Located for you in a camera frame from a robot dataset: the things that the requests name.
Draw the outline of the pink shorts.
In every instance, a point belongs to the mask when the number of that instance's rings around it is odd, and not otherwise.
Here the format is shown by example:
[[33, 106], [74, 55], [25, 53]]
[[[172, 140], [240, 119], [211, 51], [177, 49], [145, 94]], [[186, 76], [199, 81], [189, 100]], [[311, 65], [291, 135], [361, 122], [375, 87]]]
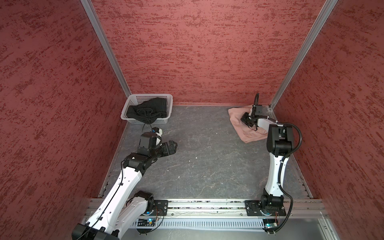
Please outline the pink shorts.
[[240, 108], [231, 108], [228, 110], [230, 122], [233, 125], [235, 131], [237, 132], [239, 138], [244, 143], [250, 143], [255, 141], [264, 140], [268, 137], [268, 132], [262, 128], [249, 128], [241, 121], [241, 117], [244, 113], [249, 113], [251, 110], [251, 105], [240, 107]]

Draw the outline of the black shorts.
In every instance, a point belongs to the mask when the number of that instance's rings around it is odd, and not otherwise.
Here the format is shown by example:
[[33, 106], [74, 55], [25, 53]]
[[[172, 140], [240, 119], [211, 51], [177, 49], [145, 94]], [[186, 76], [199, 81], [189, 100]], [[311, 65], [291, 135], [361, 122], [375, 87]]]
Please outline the black shorts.
[[154, 98], [137, 106], [129, 106], [126, 116], [145, 124], [152, 124], [159, 118], [167, 117], [167, 100]]

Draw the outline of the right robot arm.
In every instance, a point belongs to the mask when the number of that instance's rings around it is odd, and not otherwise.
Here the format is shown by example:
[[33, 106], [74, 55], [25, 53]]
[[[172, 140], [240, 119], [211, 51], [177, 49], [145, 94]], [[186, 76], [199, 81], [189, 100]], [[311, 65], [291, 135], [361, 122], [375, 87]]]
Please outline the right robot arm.
[[241, 121], [248, 127], [256, 127], [268, 132], [267, 151], [270, 154], [269, 176], [264, 193], [259, 202], [264, 216], [283, 209], [284, 175], [289, 157], [302, 144], [301, 131], [293, 124], [281, 123], [262, 115], [262, 106], [253, 104], [249, 113], [243, 114]]

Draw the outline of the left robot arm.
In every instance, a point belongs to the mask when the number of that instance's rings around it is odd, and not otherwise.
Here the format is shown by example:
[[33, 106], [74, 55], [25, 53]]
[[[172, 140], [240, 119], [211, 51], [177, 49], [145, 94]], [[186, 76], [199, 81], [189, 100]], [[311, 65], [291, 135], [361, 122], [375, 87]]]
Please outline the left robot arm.
[[107, 197], [86, 221], [72, 231], [74, 240], [118, 240], [141, 216], [165, 215], [156, 207], [153, 194], [139, 191], [130, 194], [148, 168], [159, 158], [173, 155], [177, 143], [163, 142], [162, 129], [152, 128], [140, 136], [138, 150], [121, 162], [121, 172]]

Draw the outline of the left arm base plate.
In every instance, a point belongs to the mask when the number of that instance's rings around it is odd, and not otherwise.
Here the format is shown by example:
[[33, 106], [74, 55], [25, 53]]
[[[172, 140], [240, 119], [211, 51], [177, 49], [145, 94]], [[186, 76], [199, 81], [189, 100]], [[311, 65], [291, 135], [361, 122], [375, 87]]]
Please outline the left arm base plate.
[[149, 200], [147, 209], [144, 213], [146, 216], [166, 216], [168, 211], [168, 200]]

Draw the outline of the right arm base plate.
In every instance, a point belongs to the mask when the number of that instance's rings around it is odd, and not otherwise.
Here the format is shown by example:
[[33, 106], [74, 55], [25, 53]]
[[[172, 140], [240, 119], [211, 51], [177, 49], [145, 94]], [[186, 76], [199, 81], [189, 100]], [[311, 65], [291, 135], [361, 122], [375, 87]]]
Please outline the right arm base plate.
[[274, 203], [272, 201], [264, 203], [258, 200], [245, 200], [244, 203], [247, 216], [249, 217], [286, 216], [286, 210], [282, 203]]

